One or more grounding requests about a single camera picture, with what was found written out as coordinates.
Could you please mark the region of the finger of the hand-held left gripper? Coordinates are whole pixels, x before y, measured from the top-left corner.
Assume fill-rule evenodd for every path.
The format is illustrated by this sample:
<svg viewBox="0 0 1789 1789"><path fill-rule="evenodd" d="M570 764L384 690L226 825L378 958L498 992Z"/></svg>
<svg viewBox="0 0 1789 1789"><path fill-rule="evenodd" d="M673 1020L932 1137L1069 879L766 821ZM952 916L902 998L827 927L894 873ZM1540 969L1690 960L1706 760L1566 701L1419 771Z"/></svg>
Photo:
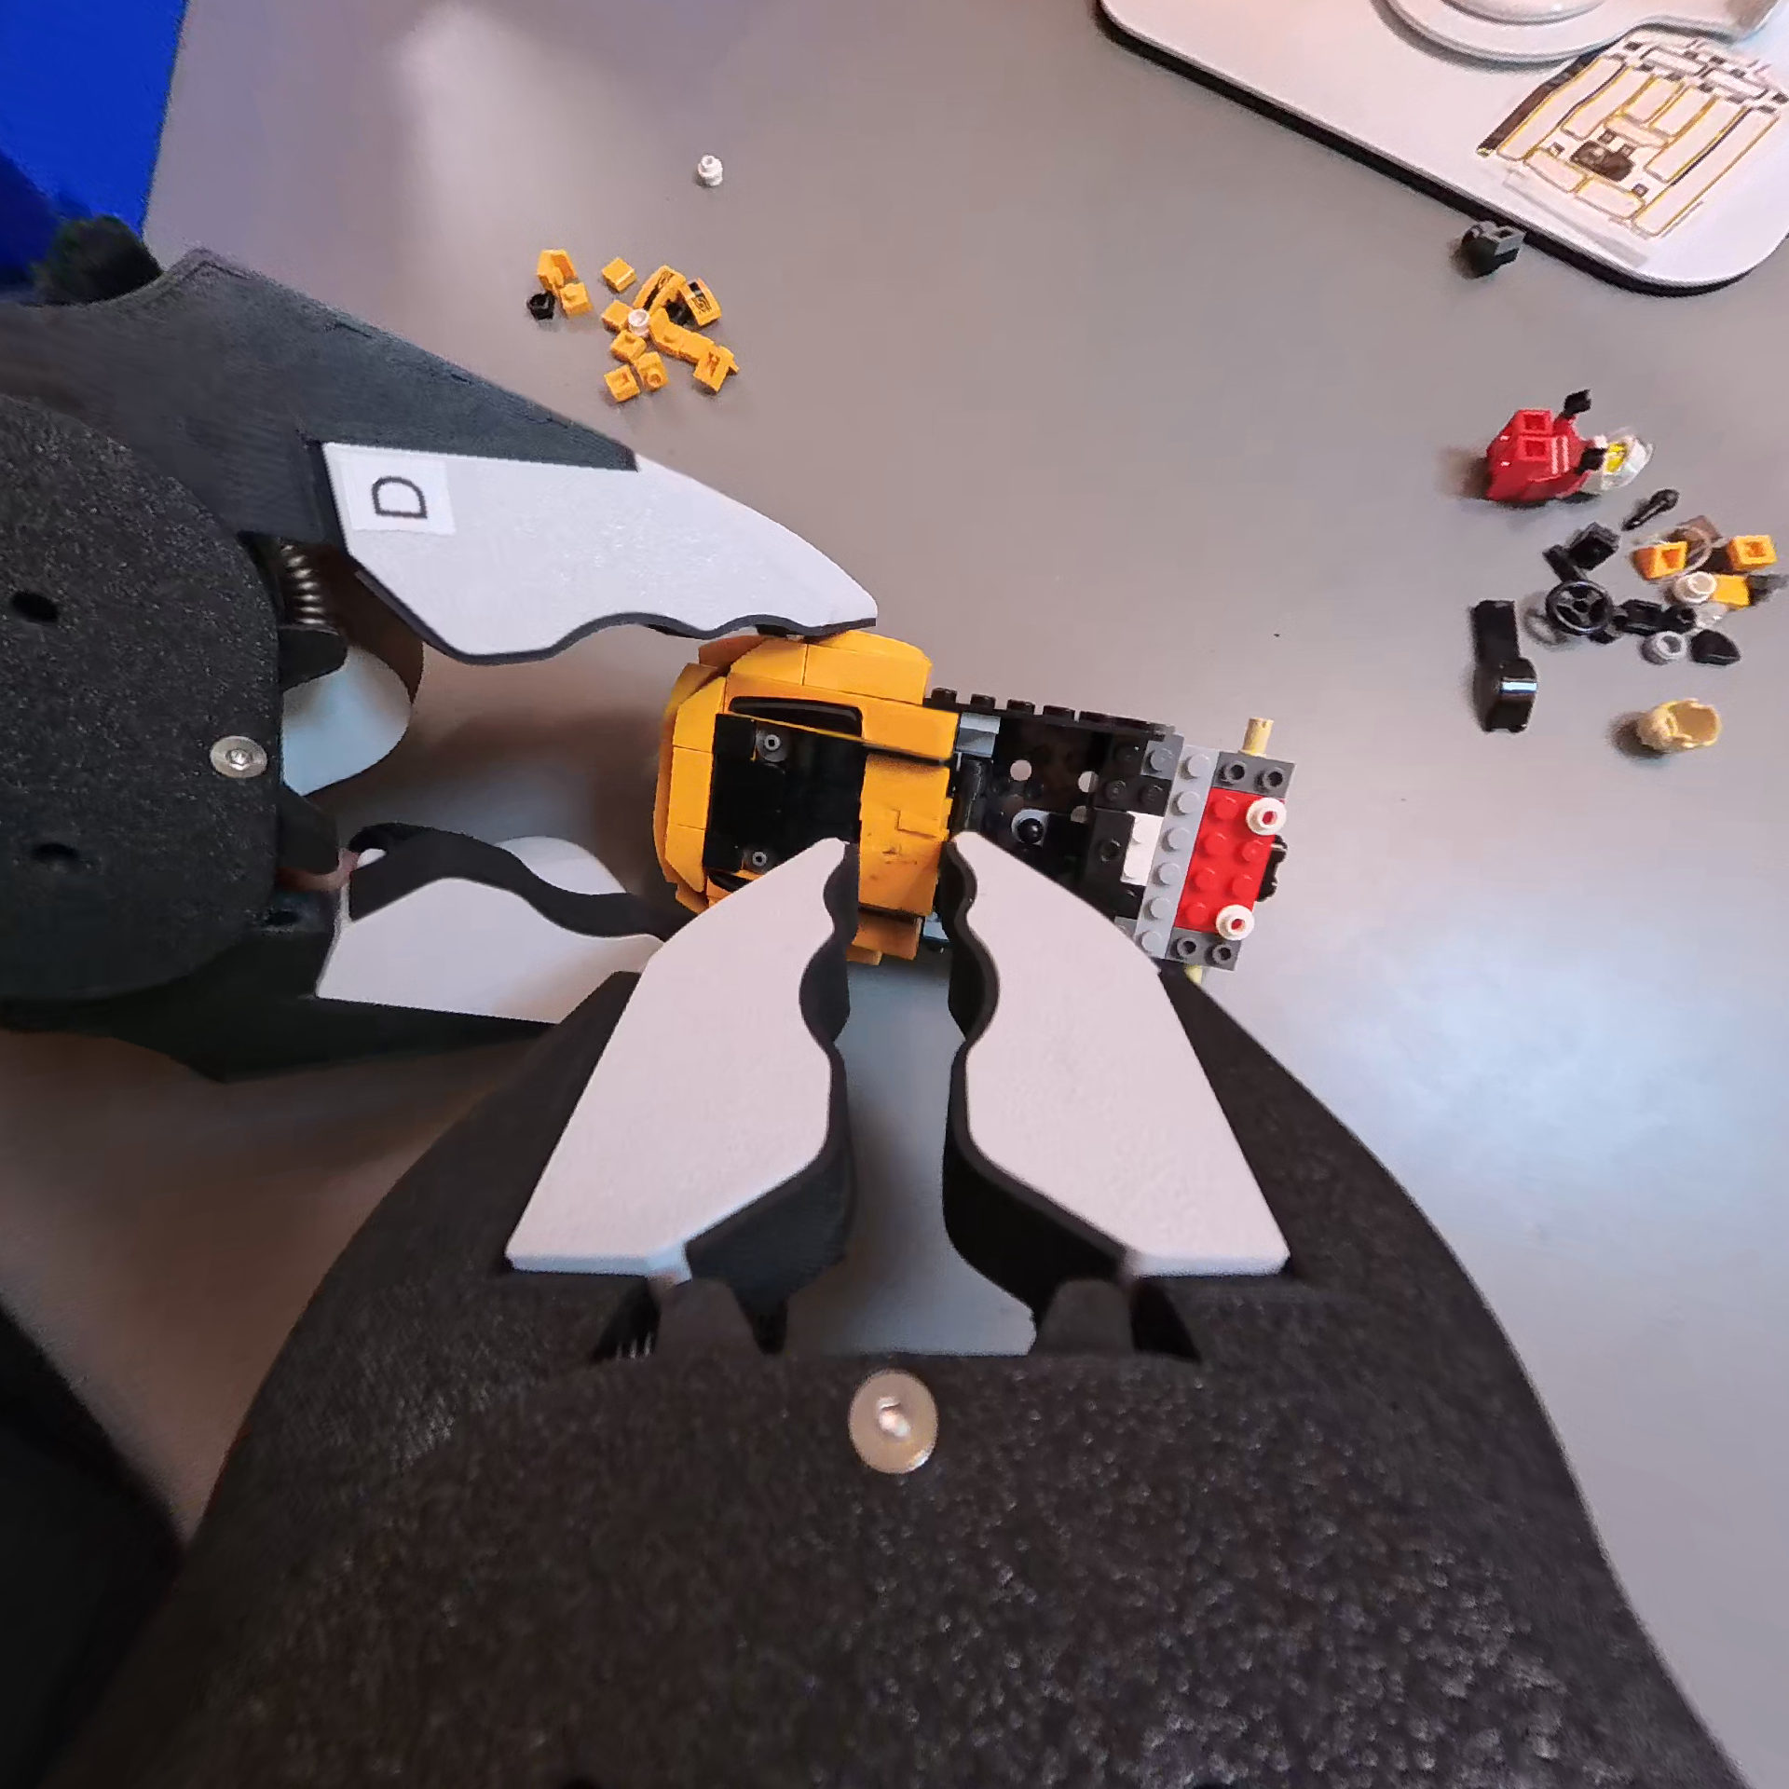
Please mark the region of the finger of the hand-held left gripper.
<svg viewBox="0 0 1789 1789"><path fill-rule="evenodd" d="M878 624L873 597L755 509L656 463L594 468L322 445L342 543L466 663L550 659L614 624L712 639Z"/></svg>
<svg viewBox="0 0 1789 1789"><path fill-rule="evenodd" d="M668 937L668 909L623 893L572 841L490 843L384 822L350 849L322 998L558 1023L612 974L643 969Z"/></svg>

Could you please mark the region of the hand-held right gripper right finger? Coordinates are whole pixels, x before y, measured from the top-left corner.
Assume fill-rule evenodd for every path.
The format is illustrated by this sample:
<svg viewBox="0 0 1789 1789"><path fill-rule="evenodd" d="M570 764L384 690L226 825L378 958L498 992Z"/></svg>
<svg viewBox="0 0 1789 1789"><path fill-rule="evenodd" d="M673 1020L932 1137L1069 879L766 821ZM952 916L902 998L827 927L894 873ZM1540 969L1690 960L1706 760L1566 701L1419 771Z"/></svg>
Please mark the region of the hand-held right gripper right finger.
<svg viewBox="0 0 1789 1789"><path fill-rule="evenodd" d="M975 834L938 886L949 1011L944 1207L957 1253L1039 1327L1155 1327L1175 1283L1269 1301L1289 1243L1156 965ZM1092 1317L1047 1317L1062 1287Z"/></svg>

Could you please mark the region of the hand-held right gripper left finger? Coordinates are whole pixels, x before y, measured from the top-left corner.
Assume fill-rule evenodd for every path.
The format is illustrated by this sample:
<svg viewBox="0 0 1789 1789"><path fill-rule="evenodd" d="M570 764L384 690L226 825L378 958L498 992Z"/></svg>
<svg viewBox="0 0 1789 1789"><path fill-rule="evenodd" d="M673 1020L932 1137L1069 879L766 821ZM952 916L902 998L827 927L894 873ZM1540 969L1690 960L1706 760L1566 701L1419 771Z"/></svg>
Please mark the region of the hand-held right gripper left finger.
<svg viewBox="0 0 1789 1789"><path fill-rule="evenodd" d="M507 1242L517 1269L725 1283L779 1308L854 1207L844 1062L859 859L821 839L649 960Z"/></svg>

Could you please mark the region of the yellow lego car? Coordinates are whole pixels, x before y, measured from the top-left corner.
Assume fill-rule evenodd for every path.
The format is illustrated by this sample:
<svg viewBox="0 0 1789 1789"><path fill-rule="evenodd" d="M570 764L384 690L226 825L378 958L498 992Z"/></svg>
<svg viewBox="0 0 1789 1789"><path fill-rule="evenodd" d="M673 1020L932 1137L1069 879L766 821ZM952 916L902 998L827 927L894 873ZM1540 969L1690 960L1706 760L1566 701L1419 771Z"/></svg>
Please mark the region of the yellow lego car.
<svg viewBox="0 0 1789 1789"><path fill-rule="evenodd" d="M879 632L709 642L668 696L656 856L700 911L821 839L859 849L852 957L948 948L944 853L978 834L1161 965L1230 969L1283 863L1290 762L1165 722L957 696Z"/></svg>

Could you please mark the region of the pile of yellow lego bricks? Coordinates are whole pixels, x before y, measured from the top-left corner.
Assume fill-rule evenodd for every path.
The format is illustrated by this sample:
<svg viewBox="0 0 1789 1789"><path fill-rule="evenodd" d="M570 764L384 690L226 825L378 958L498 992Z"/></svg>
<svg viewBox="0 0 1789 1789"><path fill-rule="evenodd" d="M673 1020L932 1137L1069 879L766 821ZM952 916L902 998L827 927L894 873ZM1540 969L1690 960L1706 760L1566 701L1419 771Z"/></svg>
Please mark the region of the pile of yellow lego bricks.
<svg viewBox="0 0 1789 1789"><path fill-rule="evenodd" d="M663 263L640 273L629 260L605 263L587 281L568 252L535 260L525 311L542 329L599 330L612 357L601 375L616 407L665 390L676 368L706 391L721 391L741 372L721 340L724 308L709 281Z"/></svg>

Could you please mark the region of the pile of small lego pieces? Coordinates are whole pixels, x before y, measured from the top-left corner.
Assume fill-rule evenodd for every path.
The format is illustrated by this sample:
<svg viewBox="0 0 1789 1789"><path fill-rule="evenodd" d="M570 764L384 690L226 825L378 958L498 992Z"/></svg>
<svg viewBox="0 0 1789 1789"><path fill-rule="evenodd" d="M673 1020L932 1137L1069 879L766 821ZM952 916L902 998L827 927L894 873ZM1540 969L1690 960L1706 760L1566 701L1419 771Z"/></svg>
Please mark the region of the pile of small lego pieces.
<svg viewBox="0 0 1789 1789"><path fill-rule="evenodd" d="M1534 607L1535 631L1634 642L1651 664L1734 664L1730 623L1784 592L1784 554L1767 532L1725 532L1706 515L1673 522L1673 501L1663 489L1621 528L1591 522L1548 548L1554 580Z"/></svg>

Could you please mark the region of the red lego minifigure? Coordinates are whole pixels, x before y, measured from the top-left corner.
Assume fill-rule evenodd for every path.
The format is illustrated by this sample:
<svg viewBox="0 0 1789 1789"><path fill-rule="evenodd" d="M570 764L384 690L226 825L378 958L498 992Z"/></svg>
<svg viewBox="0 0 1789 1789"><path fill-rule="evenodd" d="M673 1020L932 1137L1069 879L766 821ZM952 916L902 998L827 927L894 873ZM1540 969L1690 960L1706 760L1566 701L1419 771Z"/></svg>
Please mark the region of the red lego minifigure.
<svg viewBox="0 0 1789 1789"><path fill-rule="evenodd" d="M1556 410L1519 410L1485 454L1486 501L1532 508L1588 501L1632 485L1652 459L1634 432L1585 432L1593 407L1588 390L1569 391Z"/></svg>

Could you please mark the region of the blue plastic bin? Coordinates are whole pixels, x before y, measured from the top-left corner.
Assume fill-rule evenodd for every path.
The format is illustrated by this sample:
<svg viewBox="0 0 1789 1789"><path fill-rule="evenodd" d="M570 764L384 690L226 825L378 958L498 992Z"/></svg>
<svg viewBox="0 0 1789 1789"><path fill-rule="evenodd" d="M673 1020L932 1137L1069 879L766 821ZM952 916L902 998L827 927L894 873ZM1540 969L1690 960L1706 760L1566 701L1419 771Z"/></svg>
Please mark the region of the blue plastic bin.
<svg viewBox="0 0 1789 1789"><path fill-rule="evenodd" d="M1 5L1 285L29 288L57 227L141 231L182 2Z"/></svg>

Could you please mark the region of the sticker sheet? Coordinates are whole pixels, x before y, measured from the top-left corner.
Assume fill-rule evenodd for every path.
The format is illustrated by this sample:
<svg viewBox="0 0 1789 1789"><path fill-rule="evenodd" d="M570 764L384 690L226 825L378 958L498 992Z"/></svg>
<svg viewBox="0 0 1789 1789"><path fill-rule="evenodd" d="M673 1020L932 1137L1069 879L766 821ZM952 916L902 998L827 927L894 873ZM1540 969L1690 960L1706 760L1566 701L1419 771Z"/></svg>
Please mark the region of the sticker sheet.
<svg viewBox="0 0 1789 1789"><path fill-rule="evenodd" d="M1646 25L1540 83L1478 144L1501 184L1618 258L1732 200L1784 138L1784 82L1726 40Z"/></svg>

